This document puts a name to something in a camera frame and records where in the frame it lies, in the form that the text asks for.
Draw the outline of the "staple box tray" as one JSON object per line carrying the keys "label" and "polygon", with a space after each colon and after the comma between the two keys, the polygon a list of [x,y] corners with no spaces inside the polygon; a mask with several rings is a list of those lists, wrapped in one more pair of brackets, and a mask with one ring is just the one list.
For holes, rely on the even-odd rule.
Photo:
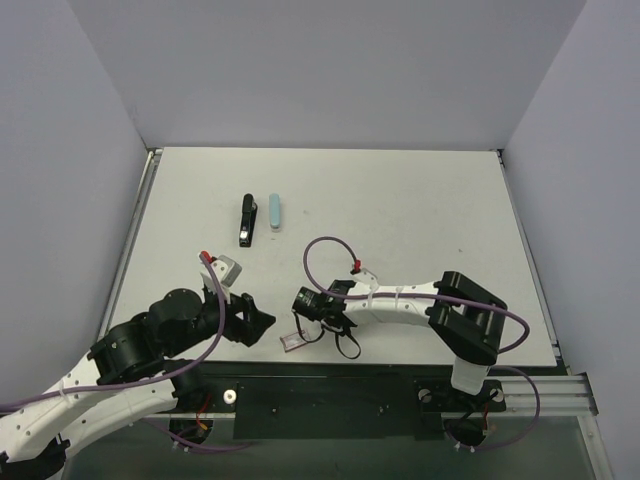
{"label": "staple box tray", "polygon": [[285,353],[290,353],[302,348],[307,344],[307,340],[298,332],[293,332],[280,337],[280,342]]}

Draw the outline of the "light blue stapler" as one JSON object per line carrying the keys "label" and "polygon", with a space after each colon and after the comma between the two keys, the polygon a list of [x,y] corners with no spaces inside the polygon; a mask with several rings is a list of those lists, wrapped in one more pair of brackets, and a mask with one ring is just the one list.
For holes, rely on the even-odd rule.
{"label": "light blue stapler", "polygon": [[269,195],[269,226],[274,232],[279,231],[282,226],[281,199],[277,193]]}

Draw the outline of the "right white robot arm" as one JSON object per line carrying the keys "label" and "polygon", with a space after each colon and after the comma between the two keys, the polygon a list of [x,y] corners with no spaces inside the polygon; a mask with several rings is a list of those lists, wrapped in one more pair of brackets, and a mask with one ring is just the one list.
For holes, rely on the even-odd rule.
{"label": "right white robot arm", "polygon": [[507,304],[465,275],[446,271],[435,281],[382,286],[370,271],[353,271],[326,292],[302,287],[292,312],[318,322],[337,339],[353,337],[367,323],[403,324],[431,329],[453,352],[449,402],[468,409],[483,395],[489,370],[496,364]]}

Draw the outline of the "black stapler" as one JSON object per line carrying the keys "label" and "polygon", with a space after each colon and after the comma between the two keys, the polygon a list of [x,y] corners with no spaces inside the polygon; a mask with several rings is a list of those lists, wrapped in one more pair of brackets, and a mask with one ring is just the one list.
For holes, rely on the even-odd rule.
{"label": "black stapler", "polygon": [[241,205],[241,219],[238,235],[238,243],[241,248],[249,248],[252,245],[255,223],[257,219],[258,205],[251,193],[243,196]]}

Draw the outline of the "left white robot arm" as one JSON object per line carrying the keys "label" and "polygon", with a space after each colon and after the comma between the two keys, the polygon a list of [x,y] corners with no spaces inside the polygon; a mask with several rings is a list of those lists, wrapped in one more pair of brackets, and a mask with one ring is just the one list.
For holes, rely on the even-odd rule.
{"label": "left white robot arm", "polygon": [[253,346],[275,324],[251,295],[176,289],[113,327],[42,399],[1,418],[1,476],[48,479],[100,437],[146,415],[200,408],[207,388],[180,354],[211,338]]}

